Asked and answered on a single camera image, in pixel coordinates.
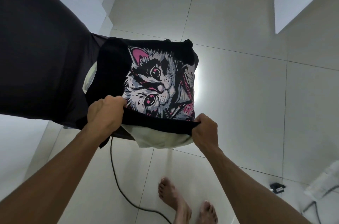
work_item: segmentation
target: leg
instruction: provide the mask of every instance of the leg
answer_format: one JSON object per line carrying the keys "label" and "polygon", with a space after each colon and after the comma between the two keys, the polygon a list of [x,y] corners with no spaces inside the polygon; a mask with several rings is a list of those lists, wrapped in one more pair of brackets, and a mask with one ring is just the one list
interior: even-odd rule
{"label": "leg", "polygon": [[188,224],[192,215],[191,208],[167,177],[160,180],[158,193],[160,199],[176,211],[173,224]]}
{"label": "leg", "polygon": [[214,206],[209,201],[202,203],[200,207],[200,215],[197,224],[217,224],[218,217]]}

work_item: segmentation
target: white plastic object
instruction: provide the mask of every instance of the white plastic object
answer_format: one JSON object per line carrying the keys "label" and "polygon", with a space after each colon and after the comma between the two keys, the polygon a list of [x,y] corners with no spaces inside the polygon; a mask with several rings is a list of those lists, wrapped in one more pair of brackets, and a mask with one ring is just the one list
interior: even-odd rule
{"label": "white plastic object", "polygon": [[339,185],[339,160],[332,163],[320,176],[306,188],[304,194],[313,201],[319,201],[334,186]]}

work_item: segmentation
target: forearm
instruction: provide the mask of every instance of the forearm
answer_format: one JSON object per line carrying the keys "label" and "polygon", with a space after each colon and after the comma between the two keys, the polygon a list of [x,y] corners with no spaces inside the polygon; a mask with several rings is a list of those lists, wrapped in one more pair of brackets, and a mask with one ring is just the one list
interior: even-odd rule
{"label": "forearm", "polygon": [[57,223],[99,146],[97,141],[86,126],[0,203],[1,223]]}
{"label": "forearm", "polygon": [[240,224],[310,223],[280,197],[242,171],[221,149],[210,148],[203,153],[212,165]]}

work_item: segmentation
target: pink cat ear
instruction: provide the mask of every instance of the pink cat ear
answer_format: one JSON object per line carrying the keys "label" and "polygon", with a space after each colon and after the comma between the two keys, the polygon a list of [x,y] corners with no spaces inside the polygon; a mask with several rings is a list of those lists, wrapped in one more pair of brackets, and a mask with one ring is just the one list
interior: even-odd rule
{"label": "pink cat ear", "polygon": [[145,51],[143,51],[142,49],[133,49],[132,55],[133,55],[135,63],[138,66],[140,65],[140,59],[142,57],[147,57],[147,58],[149,57],[149,55]]}

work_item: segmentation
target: person's right arm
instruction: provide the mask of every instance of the person's right arm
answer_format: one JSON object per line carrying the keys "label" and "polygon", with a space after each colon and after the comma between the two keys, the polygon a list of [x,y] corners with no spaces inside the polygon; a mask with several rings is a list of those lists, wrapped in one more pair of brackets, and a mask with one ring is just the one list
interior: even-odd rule
{"label": "person's right arm", "polygon": [[192,130],[194,143],[214,169],[240,224],[310,224],[292,206],[227,158],[218,146],[217,124],[204,114]]}

